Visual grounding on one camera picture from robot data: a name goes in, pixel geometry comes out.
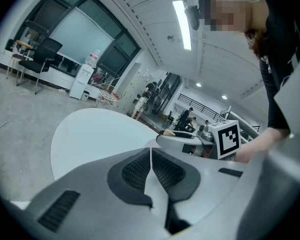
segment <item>ceiling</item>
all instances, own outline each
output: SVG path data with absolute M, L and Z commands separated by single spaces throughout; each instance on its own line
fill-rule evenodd
M 201 23 L 198 31 L 190 29 L 191 50 L 185 50 L 173 7 L 177 0 L 123 1 L 161 69 L 199 82 L 205 90 L 226 94 L 237 103 L 263 87 L 259 61 L 242 33 L 210 31 Z M 189 6 L 198 0 L 183 2 Z

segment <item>railing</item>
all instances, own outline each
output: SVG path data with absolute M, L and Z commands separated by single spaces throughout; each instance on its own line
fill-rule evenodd
M 260 125 L 257 125 L 257 126 L 252 126 L 254 129 L 256 129 L 257 132 L 259 132 L 260 130 Z
M 212 110 L 211 108 L 209 108 L 209 107 L 193 100 L 192 98 L 189 98 L 189 97 L 187 97 L 183 94 L 180 94 L 178 100 L 185 103 L 185 104 L 187 104 L 187 105 L 189 105 L 194 110 L 198 110 L 201 113 L 211 117 L 213 120 L 218 119 L 219 113 L 217 113 L 216 111 Z M 220 115 L 219 121 L 224 121 L 224 120 L 225 120 L 225 118 L 222 115 Z

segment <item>gray floor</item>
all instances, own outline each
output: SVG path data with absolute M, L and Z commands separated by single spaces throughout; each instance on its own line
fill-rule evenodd
M 54 181 L 50 164 L 50 146 L 59 123 L 74 111 L 93 108 L 93 101 L 69 98 L 63 92 L 45 88 L 33 93 L 34 85 L 25 83 L 19 90 L 15 75 L 6 79 L 0 68 L 0 194 L 12 201 L 29 201 Z
M 144 119 L 145 121 L 151 123 L 152 125 L 154 125 L 159 131 L 162 131 L 162 130 L 164 131 L 165 129 L 173 130 L 175 128 L 174 125 L 168 124 L 167 122 L 165 122 L 162 118 L 160 118 L 156 114 L 146 115 L 146 114 L 142 113 L 141 118 Z

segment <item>ceiling lamp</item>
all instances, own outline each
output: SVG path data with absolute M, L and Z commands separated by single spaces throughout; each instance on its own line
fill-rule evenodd
M 173 35 L 168 35 L 167 39 L 168 39 L 169 42 L 174 42 L 175 41 L 175 38 L 174 38 Z
M 186 50 L 191 50 L 191 40 L 190 40 L 190 31 L 188 19 L 185 14 L 185 6 L 182 0 L 173 1 L 173 6 L 176 12 L 176 16 L 178 17 L 182 39 L 183 39 L 183 47 Z

